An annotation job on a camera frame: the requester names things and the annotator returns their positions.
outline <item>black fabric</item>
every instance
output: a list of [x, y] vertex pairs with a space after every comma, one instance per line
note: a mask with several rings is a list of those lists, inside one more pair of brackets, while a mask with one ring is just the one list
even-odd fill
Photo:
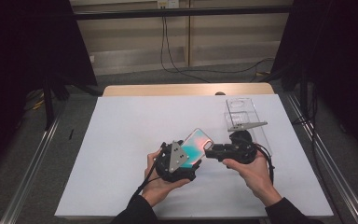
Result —
[[308, 219], [286, 198], [266, 207], [271, 224], [320, 224], [322, 221]]
[[156, 214], [147, 200], [138, 195], [127, 208], [118, 214], [112, 224], [158, 223]]

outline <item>gray carpet floor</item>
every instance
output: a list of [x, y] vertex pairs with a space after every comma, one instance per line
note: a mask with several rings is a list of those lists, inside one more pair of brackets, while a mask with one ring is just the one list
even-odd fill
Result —
[[[219, 66], [206, 66], [198, 69], [213, 69], [219, 71], [245, 70], [250, 64], [230, 64]], [[257, 66], [258, 72], [268, 71], [271, 62]], [[189, 77], [196, 76], [210, 82], [250, 82], [261, 77], [255, 76], [255, 69], [241, 73], [211, 73], [206, 71], [168, 73], [163, 70], [121, 74], [97, 77], [100, 91], [108, 85], [124, 84], [163, 84], [163, 83], [200, 83], [199, 79]], [[296, 114], [290, 106], [288, 95], [298, 96], [298, 88], [292, 92], [283, 92], [280, 81], [272, 81], [272, 87], [281, 97], [290, 120], [296, 119]], [[27, 192], [27, 198], [22, 205], [17, 223], [109, 223], [109, 218], [98, 220], [69, 221], [54, 216], [66, 181], [72, 170], [76, 155], [80, 149], [84, 134], [88, 128], [97, 98], [86, 94], [73, 87], [68, 87], [71, 92], [70, 99], [66, 102], [54, 100], [55, 107], [63, 106], [63, 113], [57, 130], [52, 138], [43, 162], [37, 170], [34, 183]], [[35, 103], [30, 101], [27, 108]], [[44, 134], [46, 125], [44, 107], [37, 110], [29, 110], [21, 120], [18, 130], [11, 143], [0, 158], [0, 220], [5, 213], [11, 198], [32, 160], [35, 150]], [[358, 196], [358, 145], [349, 134], [342, 132], [340, 122], [324, 104], [323, 98], [318, 98], [318, 113], [316, 117], [316, 130], [331, 153], [341, 173], [345, 176], [349, 185]], [[333, 217], [321, 217], [326, 224], [356, 223], [347, 202], [342, 200], [341, 194], [335, 186], [332, 178], [318, 157], [312, 154], [311, 141], [301, 125], [294, 125], [296, 134], [308, 156], [314, 172], [319, 176], [321, 186], [326, 198], [330, 202], [335, 215]], [[197, 220], [197, 221], [161, 221], [161, 223], [259, 223], [258, 220]]]

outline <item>phone case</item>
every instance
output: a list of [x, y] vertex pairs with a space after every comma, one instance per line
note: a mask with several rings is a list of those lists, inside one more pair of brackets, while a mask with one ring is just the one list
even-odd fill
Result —
[[181, 145], [187, 154], [188, 160], [180, 167], [191, 168], [205, 155], [205, 149], [213, 147], [213, 140], [201, 129], [194, 130]]

